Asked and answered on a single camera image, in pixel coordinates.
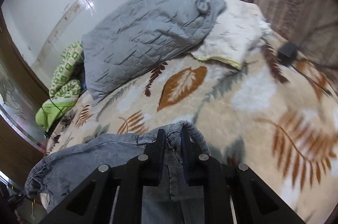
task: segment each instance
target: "gray cloth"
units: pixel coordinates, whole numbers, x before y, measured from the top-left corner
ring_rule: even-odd
[[[203,188],[188,187],[183,176],[180,137],[183,127],[200,144],[203,153],[210,155],[203,135],[191,123],[180,121],[161,127],[166,131],[163,178],[159,187],[144,187],[142,223],[204,223]],[[141,135],[104,134],[87,144],[52,153],[29,173],[26,194],[28,197],[49,194],[50,212],[99,165],[116,167],[143,153],[145,145],[156,140],[157,132],[158,129]]]
[[[223,0],[130,0],[120,6],[82,37],[92,105],[200,43],[225,7]]]

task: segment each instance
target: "black cable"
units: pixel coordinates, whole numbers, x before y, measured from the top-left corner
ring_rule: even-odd
[[[297,71],[300,75],[303,75],[308,81],[312,82],[313,84],[315,84],[318,88],[322,89],[326,95],[332,97],[332,93],[327,89],[327,88],[323,88],[321,85],[319,85],[316,81],[312,80],[310,77],[308,77],[307,75],[305,75],[304,73],[302,73],[299,69],[295,68],[293,65],[291,65],[291,67],[293,67],[295,69],[295,71]]]
[[[59,120],[61,120],[61,118],[62,117],[64,117],[65,116],[65,114],[63,113],[63,111],[57,106],[57,105],[55,105],[54,104],[54,102],[52,101],[52,98],[49,96],[49,99],[50,99],[50,101],[52,102],[52,104],[62,113],[62,115],[58,118]],[[45,115],[45,118],[46,118],[46,120],[48,120],[48,118],[47,118],[47,113],[45,112],[45,110],[43,109],[43,105],[41,106],[41,109],[42,109],[42,111],[43,111],[43,113],[44,113],[44,115]]]

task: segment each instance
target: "black power adapter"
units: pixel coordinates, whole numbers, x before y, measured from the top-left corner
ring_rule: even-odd
[[[277,58],[281,65],[289,67],[297,59],[299,46],[287,42],[278,49]]]

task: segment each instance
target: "wooden door frame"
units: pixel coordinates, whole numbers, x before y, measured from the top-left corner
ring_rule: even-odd
[[[20,90],[40,107],[48,98],[48,89],[21,56],[8,32],[0,8],[0,59]]]
[[[44,154],[17,134],[0,116],[0,170],[24,187],[30,170]]]

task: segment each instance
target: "metal screw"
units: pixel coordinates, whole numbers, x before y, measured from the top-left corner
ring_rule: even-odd
[[[148,156],[146,154],[140,154],[138,156],[138,160],[140,160],[140,161],[146,161],[146,160],[148,160]]]
[[[240,163],[238,164],[238,168],[241,170],[241,171],[246,171],[249,169],[249,166],[245,163]]]
[[[202,153],[198,156],[198,159],[201,161],[207,161],[209,159],[209,156],[207,156],[206,154]]]
[[[109,167],[106,164],[102,164],[102,165],[99,166],[99,171],[102,172],[102,173],[106,172],[108,169],[109,169]]]

